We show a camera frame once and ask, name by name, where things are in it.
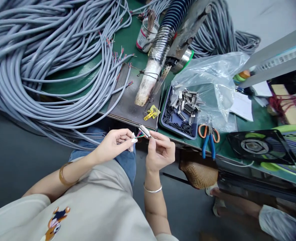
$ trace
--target woven basket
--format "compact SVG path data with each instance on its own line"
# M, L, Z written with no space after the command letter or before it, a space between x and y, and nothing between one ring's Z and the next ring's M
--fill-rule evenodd
M216 168L181 160L179 169L185 173L191 186L196 189L204 189L217 182L218 170Z

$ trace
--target yellow clip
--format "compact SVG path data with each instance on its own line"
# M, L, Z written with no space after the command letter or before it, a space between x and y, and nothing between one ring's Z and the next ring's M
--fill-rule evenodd
M151 108L147 111L149 114L145 116L144 120L148 120L150 117L155 119L158 114L160 114L160 111L156 108L155 105L152 105Z

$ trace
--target green work table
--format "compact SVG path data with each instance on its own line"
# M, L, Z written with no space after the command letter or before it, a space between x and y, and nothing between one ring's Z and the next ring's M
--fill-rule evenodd
M136 9L142 6L141 3L133 0L128 1L130 9ZM141 22L136 18L136 16L132 17L132 23L131 26L128 28L121 29L118 31L115 35L115 42L114 42L114 51L120 53L121 48L124 48L124 53L126 54L135 54L137 57L132 57L129 62L132 62L132 65L135 68L138 68L140 70L145 69L148 56L147 54L141 53L136 48L136 39L139 33L141 27ZM88 62L87 64L78 66L73 69L64 70L59 73L56 73L49 77L49 79L61 79L61 78L68 78L71 76L76 76L78 74L84 73L88 71L90 68L95 66L101 59L101 56L98 55L96 58ZM137 75L139 71L135 68L132 68L131 75ZM73 81L66 81L64 84L62 83L47 83L43 84L42 91L47 93L53 93L53 94L67 94L72 93L74 91L77 91L84 87L87 83L91 81L91 79L95 76L96 72L89 74L86 77L73 80ZM174 74L170 73L165 81L165 85L163 86L163 89L161 91L161 103L164 101L165 97L165 91L167 90L171 80L173 79ZM65 99L73 99L77 97L84 96L88 91L90 87L85 89L83 92L79 93L78 95L65 97ZM107 103L102 109L101 113L105 113L107 111L109 103ZM273 122L271 116L266 111L266 108L260 107L255 101L253 101L253 117L254 122L247 122L239 117L236 117L237 120L237 127L238 131L255 131L255 130L265 130L265 129L271 129L273 127L276 127L276 124ZM171 131L166 130L165 128L158 127L158 132L168 136L170 139L183 143L187 146L191 146L197 149L201 149L201 145L203 140L201 138L197 138L196 140L188 140L185 138L181 138L180 136L172 133ZM228 141L225 141L226 134L221 133L221 142L216 144L216 150L217 150L217 161L220 161L220 159L224 159L227 161L236 161L241 162L239 159L237 159L228 143ZM252 168L258 169L262 172L269 173L273 176L277 176L281 179L285 179L287 181L290 181L292 183L296 183L296 176L291 175L289 173L286 173L284 171L276 171L272 172L267 169L264 169L258 164L254 164Z

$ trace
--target sleeve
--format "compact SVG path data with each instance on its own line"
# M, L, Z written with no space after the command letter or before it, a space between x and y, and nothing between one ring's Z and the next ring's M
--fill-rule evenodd
M46 195L33 194L0 208L0 235L33 219L50 203Z
M259 213L261 229L277 240L296 240L296 218L276 208L264 205Z
M158 234L156 236L157 241L179 241L177 238L170 234Z

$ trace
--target woman's left hand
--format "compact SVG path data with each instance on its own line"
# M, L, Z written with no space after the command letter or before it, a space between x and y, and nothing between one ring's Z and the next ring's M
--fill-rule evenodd
M133 150L135 137L129 129L111 130L90 155L96 165L110 161L128 148Z

